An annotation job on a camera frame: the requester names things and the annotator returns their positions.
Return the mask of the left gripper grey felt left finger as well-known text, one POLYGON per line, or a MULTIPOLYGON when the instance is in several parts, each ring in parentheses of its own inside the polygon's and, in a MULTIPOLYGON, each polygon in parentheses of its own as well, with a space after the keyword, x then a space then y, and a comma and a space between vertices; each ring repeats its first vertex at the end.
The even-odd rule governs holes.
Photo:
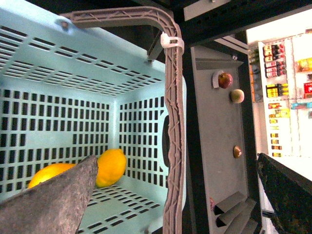
POLYGON ((95 156, 0 204, 2 234, 76 234, 98 174, 95 156))

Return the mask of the left gripper dark speckled right finger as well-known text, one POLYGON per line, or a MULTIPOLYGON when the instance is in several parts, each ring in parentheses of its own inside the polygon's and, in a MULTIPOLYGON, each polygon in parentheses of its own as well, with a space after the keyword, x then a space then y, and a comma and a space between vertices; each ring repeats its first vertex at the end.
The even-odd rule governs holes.
POLYGON ((271 221, 280 234, 312 232, 312 181, 264 153, 257 172, 274 210, 271 221))

